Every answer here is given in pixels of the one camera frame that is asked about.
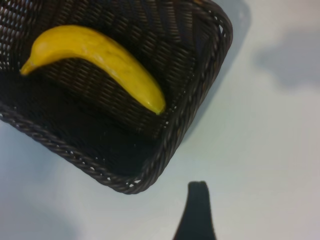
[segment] wicker basket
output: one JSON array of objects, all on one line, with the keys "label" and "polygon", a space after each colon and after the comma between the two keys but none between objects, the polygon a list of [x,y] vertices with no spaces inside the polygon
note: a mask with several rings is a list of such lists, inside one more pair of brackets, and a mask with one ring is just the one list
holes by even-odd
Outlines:
[{"label": "wicker basket", "polygon": [[[67,24],[94,28],[125,46],[159,82],[166,112],[148,111],[82,59],[21,77],[37,36]],[[99,183],[137,194],[168,165],[232,38],[230,20],[211,0],[1,1],[0,119]]]}]

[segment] white table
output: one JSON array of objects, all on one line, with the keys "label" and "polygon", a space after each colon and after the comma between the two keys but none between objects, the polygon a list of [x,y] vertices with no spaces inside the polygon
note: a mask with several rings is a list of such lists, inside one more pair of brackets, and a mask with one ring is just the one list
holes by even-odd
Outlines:
[{"label": "white table", "polygon": [[218,240],[320,239],[320,1],[217,2],[234,43],[146,192],[104,187],[0,123],[1,240],[170,240],[194,180]]}]

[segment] yellow banana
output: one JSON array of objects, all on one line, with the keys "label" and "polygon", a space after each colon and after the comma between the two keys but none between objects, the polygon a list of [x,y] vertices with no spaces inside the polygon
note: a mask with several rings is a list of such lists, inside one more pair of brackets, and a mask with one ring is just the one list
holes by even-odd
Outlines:
[{"label": "yellow banana", "polygon": [[87,27],[64,25],[42,33],[20,73],[27,75],[67,58],[82,58],[97,65],[147,109],[156,114],[164,111],[164,95],[151,74],[120,44]]}]

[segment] banana stem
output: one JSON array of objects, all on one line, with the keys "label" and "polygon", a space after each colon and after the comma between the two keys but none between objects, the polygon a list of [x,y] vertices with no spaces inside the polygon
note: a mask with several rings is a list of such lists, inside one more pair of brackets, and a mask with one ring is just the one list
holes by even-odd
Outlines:
[{"label": "banana stem", "polygon": [[26,61],[26,63],[23,65],[23,67],[20,70],[21,75],[26,76],[29,73],[31,73],[34,69],[36,69],[37,66],[34,65],[30,59],[28,59],[28,61]]}]

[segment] dark brown basket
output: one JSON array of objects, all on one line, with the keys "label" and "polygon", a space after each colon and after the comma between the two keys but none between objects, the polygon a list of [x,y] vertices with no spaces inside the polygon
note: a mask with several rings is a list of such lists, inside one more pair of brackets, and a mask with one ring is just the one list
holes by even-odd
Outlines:
[{"label": "dark brown basket", "polygon": [[[159,82],[166,112],[148,111],[82,59],[22,78],[37,36],[67,24],[94,28],[127,48]],[[230,20],[211,0],[1,1],[0,119],[99,183],[137,194],[168,165],[232,38]]]}]

